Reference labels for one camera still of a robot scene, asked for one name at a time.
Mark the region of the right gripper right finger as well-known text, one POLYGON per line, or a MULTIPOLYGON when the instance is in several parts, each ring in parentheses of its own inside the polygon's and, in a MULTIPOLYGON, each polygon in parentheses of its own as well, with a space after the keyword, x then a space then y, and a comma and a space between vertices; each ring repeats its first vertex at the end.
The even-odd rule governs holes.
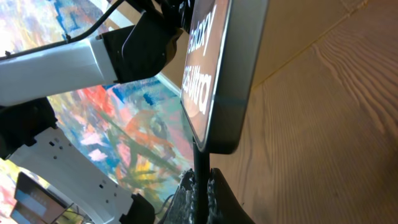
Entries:
POLYGON ((207 195, 208 224, 254 224, 218 168, 211 169, 207 195))

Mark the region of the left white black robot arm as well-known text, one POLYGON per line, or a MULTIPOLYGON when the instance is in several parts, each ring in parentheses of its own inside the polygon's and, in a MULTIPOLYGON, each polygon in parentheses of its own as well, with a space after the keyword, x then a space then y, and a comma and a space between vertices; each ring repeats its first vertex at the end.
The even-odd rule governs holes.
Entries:
POLYGON ((156 76, 174 58, 182 26, 162 1, 131 1, 141 18, 1 58, 1 158, 44 178, 95 223, 153 223, 155 210, 89 161, 57 126, 49 96, 156 76))

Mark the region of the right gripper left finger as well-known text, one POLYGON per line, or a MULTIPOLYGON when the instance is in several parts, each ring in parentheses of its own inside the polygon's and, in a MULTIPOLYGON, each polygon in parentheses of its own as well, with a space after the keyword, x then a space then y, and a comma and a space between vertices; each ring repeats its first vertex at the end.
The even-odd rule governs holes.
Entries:
POLYGON ((172 202, 162 218, 163 224, 193 224, 195 222, 197 185, 192 169, 181 173, 181 181, 172 202))

